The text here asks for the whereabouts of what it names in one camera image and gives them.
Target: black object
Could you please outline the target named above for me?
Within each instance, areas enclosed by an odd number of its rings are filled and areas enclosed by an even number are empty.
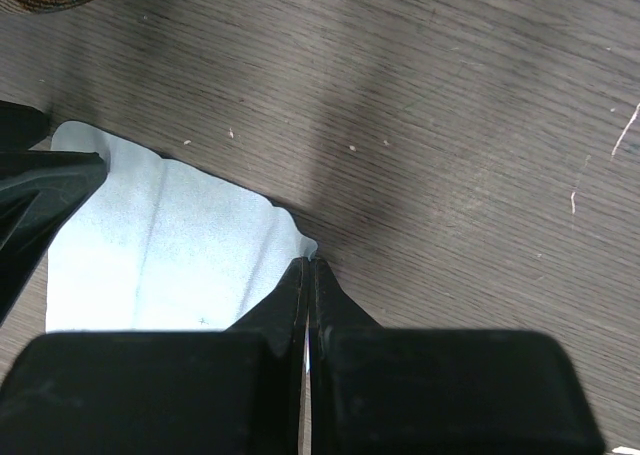
[[[42,112],[0,102],[0,324],[57,231],[107,176],[94,153],[26,151],[47,133]]]
[[[298,453],[307,316],[315,455],[604,451],[551,338],[385,329],[297,259],[225,332],[37,338],[0,390],[0,453]]]

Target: white cloth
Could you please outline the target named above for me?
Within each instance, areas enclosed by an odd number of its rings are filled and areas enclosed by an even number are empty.
[[[316,243],[261,195],[78,122],[56,151],[98,152],[104,185],[49,249],[46,330],[218,330]]]

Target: wood grain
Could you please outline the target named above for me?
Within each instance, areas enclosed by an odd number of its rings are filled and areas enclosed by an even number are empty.
[[[640,448],[640,127],[610,159],[637,6],[97,0],[2,19],[0,97],[288,207],[385,325],[553,334],[610,444]],[[4,359],[42,328],[36,292]]]

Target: paint chip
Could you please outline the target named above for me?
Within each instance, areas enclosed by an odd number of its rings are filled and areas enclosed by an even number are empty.
[[[631,115],[631,118],[629,119],[627,126],[624,127],[624,130],[620,134],[620,137],[618,137],[618,141],[616,142],[616,145],[613,147],[613,150],[611,150],[611,160],[613,160],[613,157],[615,157],[616,150],[618,150],[618,147],[622,143],[622,139],[627,134],[627,131],[629,130],[629,128],[631,128],[631,125],[633,125],[633,122],[636,121],[636,118],[638,118],[638,112],[640,112],[640,103],[638,103],[638,105],[636,106],[635,112],[633,112],[633,115]]]
[[[640,455],[640,450],[629,447],[618,447],[611,450],[613,453],[621,453],[622,455]]]

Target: gray wooden surface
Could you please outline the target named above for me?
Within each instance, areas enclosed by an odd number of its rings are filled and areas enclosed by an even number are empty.
[[[640,122],[611,160],[638,7],[98,0],[0,18],[0,98],[272,197],[383,324],[553,334],[609,444],[640,448]],[[0,370],[43,329],[45,278]]]

